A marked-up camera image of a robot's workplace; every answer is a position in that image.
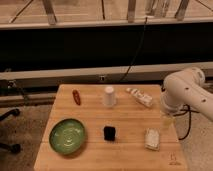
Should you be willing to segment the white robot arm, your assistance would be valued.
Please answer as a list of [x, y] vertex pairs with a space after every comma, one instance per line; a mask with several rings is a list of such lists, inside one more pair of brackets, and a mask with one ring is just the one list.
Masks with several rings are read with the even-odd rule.
[[205, 74], [198, 67], [167, 75], [160, 96], [161, 111], [174, 116], [187, 104], [213, 122], [213, 94], [203, 88]]

